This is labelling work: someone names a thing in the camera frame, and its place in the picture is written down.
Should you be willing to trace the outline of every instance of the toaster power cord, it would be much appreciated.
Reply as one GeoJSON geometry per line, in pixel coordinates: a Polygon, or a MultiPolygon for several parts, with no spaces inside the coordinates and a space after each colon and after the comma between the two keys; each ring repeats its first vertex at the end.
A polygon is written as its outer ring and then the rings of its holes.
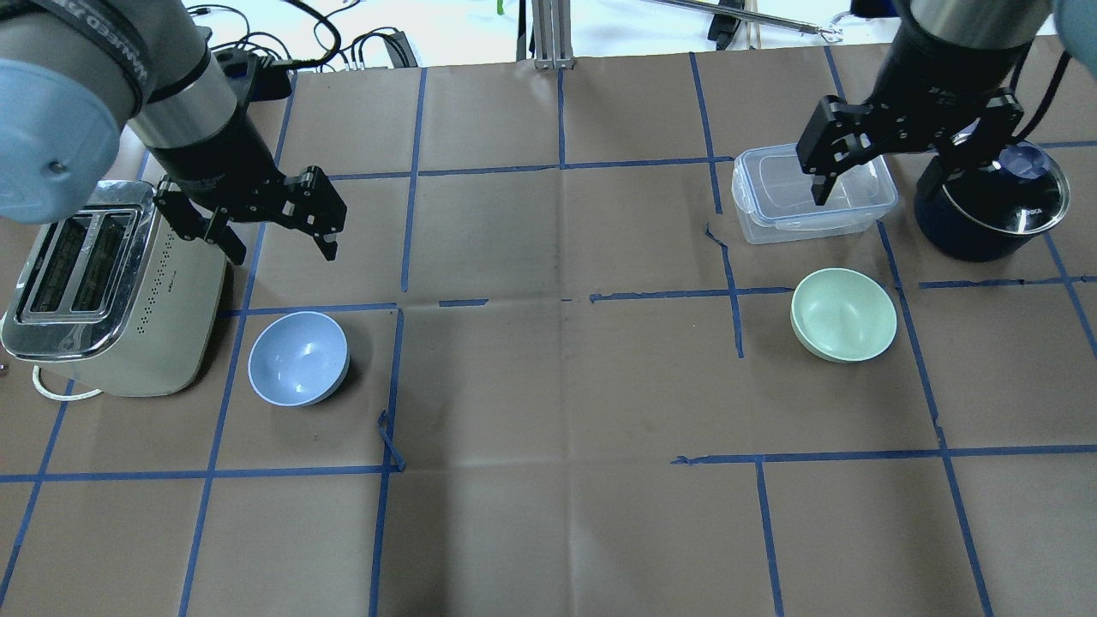
{"type": "Polygon", "coordinates": [[[31,371],[31,381],[34,382],[34,389],[50,401],[59,401],[61,403],[71,403],[72,401],[83,401],[84,399],[91,399],[92,396],[99,396],[103,393],[102,390],[91,390],[89,392],[83,392],[80,394],[57,394],[56,392],[50,392],[46,390],[45,385],[42,385],[42,367],[34,364],[34,370],[31,371]]]}

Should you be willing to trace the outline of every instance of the mint green bowl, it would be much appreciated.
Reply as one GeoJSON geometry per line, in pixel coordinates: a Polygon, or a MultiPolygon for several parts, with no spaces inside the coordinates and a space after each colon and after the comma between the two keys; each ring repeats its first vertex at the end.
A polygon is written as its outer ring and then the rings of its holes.
{"type": "Polygon", "coordinates": [[[875,281],[845,268],[812,272],[792,294],[792,332],[832,362],[860,362],[895,339],[895,305],[875,281]]]}

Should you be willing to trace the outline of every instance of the black cable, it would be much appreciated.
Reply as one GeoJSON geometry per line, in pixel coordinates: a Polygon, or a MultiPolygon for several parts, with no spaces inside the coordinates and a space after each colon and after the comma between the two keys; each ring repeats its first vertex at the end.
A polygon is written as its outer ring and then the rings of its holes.
{"type": "Polygon", "coordinates": [[[1025,60],[1028,59],[1028,53],[1032,51],[1032,42],[1029,42],[1025,46],[1025,51],[1021,52],[1021,57],[1017,59],[1017,65],[1014,66],[1014,75],[1009,78],[1009,89],[1017,91],[1017,82],[1021,79],[1021,69],[1025,68],[1025,60]]]}
{"type": "MultiPolygon", "coordinates": [[[[342,9],[336,9],[335,11],[331,11],[330,13],[328,13],[328,14],[326,14],[324,16],[327,18],[328,21],[331,21],[331,18],[335,16],[336,14],[341,13],[343,11],[349,11],[349,10],[353,9],[354,7],[358,7],[359,4],[362,3],[362,0],[343,0],[343,3],[347,3],[348,1],[350,2],[350,4],[347,4],[342,9]]],[[[320,27],[320,22],[316,22],[315,24],[313,24],[313,38],[316,40],[316,44],[317,45],[319,45],[320,47],[324,47],[324,42],[320,41],[320,34],[319,34],[319,32],[317,30],[319,27],[320,27]]],[[[346,63],[347,61],[347,56],[342,52],[343,52],[343,49],[339,49],[339,52],[337,52],[337,53],[340,56],[342,56],[342,59],[346,63]]]]}
{"type": "Polygon", "coordinates": [[[355,37],[353,41],[351,41],[350,45],[343,47],[342,49],[340,49],[340,52],[347,52],[347,51],[349,51],[350,54],[351,54],[350,59],[352,59],[352,60],[359,59],[359,58],[354,57],[354,47],[360,47],[361,46],[360,43],[362,42],[363,37],[365,37],[366,35],[371,35],[371,34],[381,32],[382,30],[391,30],[391,31],[393,31],[393,34],[399,32],[399,30],[397,30],[396,27],[393,27],[391,25],[383,25],[381,27],[375,27],[375,29],[371,30],[370,32],[366,32],[365,34],[361,34],[358,37],[355,37]]]}
{"type": "Polygon", "coordinates": [[[317,12],[316,9],[309,7],[308,4],[305,4],[301,0],[284,0],[284,1],[293,4],[301,11],[307,13],[309,16],[319,22],[324,27],[328,29],[328,31],[331,32],[331,36],[333,38],[333,41],[331,42],[331,47],[327,51],[326,54],[324,54],[323,57],[317,58],[315,60],[293,60],[285,68],[291,70],[298,68],[316,68],[330,63],[331,58],[336,57],[336,55],[339,53],[340,45],[342,45],[342,37],[339,35],[339,29],[337,29],[330,21],[328,21],[328,18],[326,18],[323,13],[317,12]]]}
{"type": "Polygon", "coordinates": [[[264,47],[263,45],[260,45],[258,43],[253,43],[251,41],[233,41],[230,43],[222,43],[220,45],[217,45],[217,46],[214,46],[214,47],[210,47],[210,51],[211,52],[219,52],[222,49],[228,49],[229,47],[236,47],[238,49],[262,52],[262,53],[267,54],[268,56],[270,56],[270,57],[272,57],[272,58],[274,58],[276,60],[284,59],[284,58],[282,58],[282,54],[279,54],[274,49],[271,49],[270,47],[264,47]]]}
{"type": "Polygon", "coordinates": [[[247,36],[251,34],[251,21],[248,20],[248,15],[245,15],[239,9],[234,9],[227,4],[194,4],[193,7],[186,8],[186,13],[193,16],[208,15],[213,11],[228,11],[229,13],[235,13],[244,20],[244,27],[247,31],[244,35],[247,36]]]}
{"type": "Polygon", "coordinates": [[[244,38],[237,41],[237,43],[248,43],[251,40],[252,36],[265,36],[265,37],[274,41],[275,43],[279,44],[280,47],[282,47],[282,51],[285,52],[286,59],[290,59],[290,60],[293,59],[293,54],[290,53],[290,48],[286,47],[285,43],[283,43],[281,38],[279,38],[278,36],[274,36],[273,34],[271,34],[269,32],[263,32],[261,30],[257,30],[257,31],[255,31],[252,33],[249,33],[244,38]]]}
{"type": "MultiPolygon", "coordinates": [[[[391,35],[385,34],[383,32],[377,32],[377,30],[383,30],[383,29],[378,27],[376,30],[370,31],[370,32],[367,32],[367,33],[359,36],[358,38],[355,38],[354,42],[351,44],[351,46],[354,46],[354,45],[358,46],[358,57],[361,59],[361,61],[363,61],[363,63],[365,61],[365,42],[369,41],[370,38],[376,36],[376,37],[381,38],[382,41],[384,41],[386,45],[388,45],[389,47],[392,47],[394,52],[396,52],[396,56],[399,57],[400,64],[404,65],[404,68],[407,68],[407,67],[411,66],[411,63],[408,61],[407,54],[404,53],[404,49],[400,47],[400,44],[395,38],[393,38],[391,35]]],[[[354,49],[351,49],[351,58],[354,58],[354,49]]]]}
{"type": "Polygon", "coordinates": [[[1043,93],[1043,99],[1040,100],[1040,105],[1036,108],[1036,112],[1032,114],[1032,120],[1029,121],[1025,128],[1014,137],[1014,143],[1025,141],[1029,134],[1040,124],[1043,120],[1044,114],[1048,113],[1048,109],[1051,108],[1051,101],[1055,98],[1055,92],[1059,91],[1059,85],[1063,81],[1063,75],[1066,72],[1066,66],[1071,64],[1070,52],[1063,52],[1059,56],[1059,64],[1055,65],[1055,72],[1051,75],[1051,81],[1048,82],[1048,90],[1043,93]]]}

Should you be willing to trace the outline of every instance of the clear plastic container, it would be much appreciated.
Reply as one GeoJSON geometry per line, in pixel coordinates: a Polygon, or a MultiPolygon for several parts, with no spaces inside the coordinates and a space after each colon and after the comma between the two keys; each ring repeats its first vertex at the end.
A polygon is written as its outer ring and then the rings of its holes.
{"type": "Polygon", "coordinates": [[[800,170],[796,145],[746,150],[732,176],[743,235],[750,244],[822,238],[863,232],[898,203],[882,158],[850,169],[823,205],[812,199],[812,177],[800,170]]]}

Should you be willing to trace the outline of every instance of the blue bowl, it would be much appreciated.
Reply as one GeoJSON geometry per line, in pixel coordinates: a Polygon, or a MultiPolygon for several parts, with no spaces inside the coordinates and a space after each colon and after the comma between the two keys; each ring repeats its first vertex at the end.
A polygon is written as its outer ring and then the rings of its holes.
{"type": "Polygon", "coordinates": [[[350,367],[347,335],[324,313],[291,313],[259,335],[248,357],[248,379],[263,401],[283,407],[331,395],[350,367]]]}

